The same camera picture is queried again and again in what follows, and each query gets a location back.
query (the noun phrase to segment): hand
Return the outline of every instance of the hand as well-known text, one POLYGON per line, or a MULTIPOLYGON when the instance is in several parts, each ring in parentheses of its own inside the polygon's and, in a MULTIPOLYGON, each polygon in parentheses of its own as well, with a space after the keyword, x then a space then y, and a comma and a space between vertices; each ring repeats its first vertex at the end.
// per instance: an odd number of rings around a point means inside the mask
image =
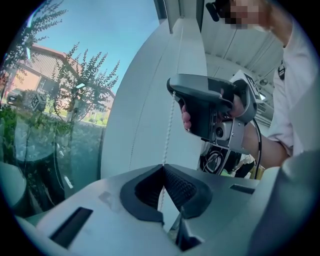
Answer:
MULTIPOLYGON (((242 113, 245 111, 244 105, 241 102, 241 99, 239 96, 234 95, 233 99, 233 109, 231 109, 228 114, 231 118, 236 118, 242 115, 242 113)), ((182 107, 182 120, 183 120, 183 126, 186 130, 191 128, 191 122, 190 122, 190 114, 186 110, 186 106, 183 105, 182 107)), ((222 117, 221 113, 218 113, 218 122, 221 122, 222 120, 225 120, 225 118, 222 117)))

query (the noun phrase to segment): tree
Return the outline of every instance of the tree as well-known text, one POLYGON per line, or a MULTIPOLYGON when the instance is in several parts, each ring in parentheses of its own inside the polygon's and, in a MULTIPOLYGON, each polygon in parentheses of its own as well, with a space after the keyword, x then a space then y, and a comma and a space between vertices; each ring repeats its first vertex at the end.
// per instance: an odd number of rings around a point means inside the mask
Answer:
POLYGON ((46 0, 33 14, 31 24, 28 24, 27 21, 23 24, 5 55, 1 74, 18 69, 23 75, 17 74, 17 78, 23 81, 23 76, 27 74, 18 63, 27 60, 27 49, 47 38, 47 36, 37 37, 37 34, 61 23, 62 19, 58 20, 58 18, 67 12, 66 9, 58 10, 64 0, 58 3, 53 3, 53 1, 46 0))
POLYGON ((58 86, 52 91, 55 113, 60 116, 60 110, 65 109, 72 114, 71 119, 82 120, 89 111, 106 110, 106 104, 113 97, 111 89, 118 81, 116 75, 120 61, 113 70, 107 74, 107 70, 100 72, 108 53, 102 55, 100 51, 87 62, 88 49, 85 50, 82 63, 79 64, 81 54, 74 59, 79 47, 79 42, 66 54, 65 60, 60 65, 56 62, 56 70, 52 73, 52 79, 57 81, 58 86))

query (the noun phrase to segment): black cable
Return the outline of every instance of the black cable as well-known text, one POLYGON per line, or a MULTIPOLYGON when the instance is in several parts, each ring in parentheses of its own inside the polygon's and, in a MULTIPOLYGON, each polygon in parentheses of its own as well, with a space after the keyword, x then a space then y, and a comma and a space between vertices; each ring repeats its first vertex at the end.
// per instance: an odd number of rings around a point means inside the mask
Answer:
POLYGON ((214 150, 214 151, 209 151, 209 152, 207 153, 207 155, 205 156, 206 162, 203 163, 203 166, 202 166, 203 170, 202 170, 202 171, 203 171, 203 172, 210 173, 210 174, 215 174, 215 173, 219 170, 219 167, 221 166, 221 164, 223 163, 223 161, 224 161, 224 156, 223 156, 223 154, 222 154, 220 151, 216 151, 216 150, 214 150), (218 157, 220 158, 219 166, 218 166, 218 168, 215 166, 214 170, 211 171, 211 170, 209 169, 209 167, 207 167, 207 166, 208 166, 209 163, 211 163, 211 162, 213 162, 213 161, 216 161, 218 157))
POLYGON ((59 171, 59 175, 58 175, 58 171, 57 171, 57 168, 59 169, 58 158, 57 158, 57 153, 58 153, 57 152, 57 142, 56 142, 57 126, 58 126, 58 121, 55 122, 55 128, 54 128, 54 132, 53 132, 53 165, 54 165, 55 176, 56 176, 56 179, 59 183, 59 186, 63 191, 65 191, 63 185, 61 184, 63 182, 62 182, 62 178, 60 175, 60 171, 59 171))
POLYGON ((259 165, 260 165, 260 161, 261 161, 261 154, 262 154, 262 136, 261 136, 261 132, 259 129, 259 125, 257 123, 257 121, 255 119, 253 119, 254 122, 254 126, 258 135, 258 151, 259 151, 259 155, 258 155, 258 161, 256 164, 256 168, 255 168, 255 173, 254 173, 254 179, 257 179, 257 175, 258 175, 258 169, 259 169, 259 165))
POLYGON ((220 170, 221 166, 224 164, 224 161, 225 161, 225 158, 224 156, 222 155, 222 153, 220 153, 221 155, 221 162, 219 163, 218 167, 216 168, 216 170, 214 171, 214 174, 217 174, 217 172, 220 170))
POLYGON ((30 122, 28 122, 28 131, 27 131, 27 137, 25 142, 25 153, 24 153, 24 169, 23 169, 23 176, 26 177, 26 168, 27 168, 27 153, 28 153, 28 142, 31 135, 31 129, 30 129, 30 122))

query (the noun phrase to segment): car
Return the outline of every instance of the car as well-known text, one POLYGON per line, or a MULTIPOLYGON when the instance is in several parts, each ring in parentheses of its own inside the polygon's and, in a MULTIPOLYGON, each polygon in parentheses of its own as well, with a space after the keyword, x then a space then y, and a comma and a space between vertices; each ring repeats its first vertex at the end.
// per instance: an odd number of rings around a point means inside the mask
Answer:
POLYGON ((12 91, 10 91, 8 94, 7 94, 7 97, 6 97, 6 102, 7 104, 10 104, 10 105, 16 105, 18 103, 18 98, 22 99, 22 96, 23 96, 23 90, 21 89, 13 89, 12 91))

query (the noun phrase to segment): finger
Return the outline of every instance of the finger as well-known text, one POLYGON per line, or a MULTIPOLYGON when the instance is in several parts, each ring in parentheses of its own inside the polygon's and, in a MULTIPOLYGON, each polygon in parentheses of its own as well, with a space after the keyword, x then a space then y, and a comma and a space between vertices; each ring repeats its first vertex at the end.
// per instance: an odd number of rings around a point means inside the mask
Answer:
POLYGON ((190 127, 191 127, 191 122, 190 122, 190 121, 189 121, 189 122, 185 122, 185 123, 183 124, 183 126, 184 126, 184 129, 188 130, 188 129, 190 129, 190 127))
POLYGON ((224 120, 224 117, 222 116, 221 112, 218 112, 218 117, 217 117, 218 120, 220 120, 220 122, 218 123, 221 123, 222 120, 224 120))
POLYGON ((184 121, 184 122, 189 122, 190 121, 190 114, 188 113, 188 112, 184 112, 184 113, 182 113, 182 120, 184 121))
POLYGON ((229 115, 231 117, 236 117, 237 116, 237 112, 236 112, 236 110, 234 108, 232 108, 228 113, 229 113, 229 115))

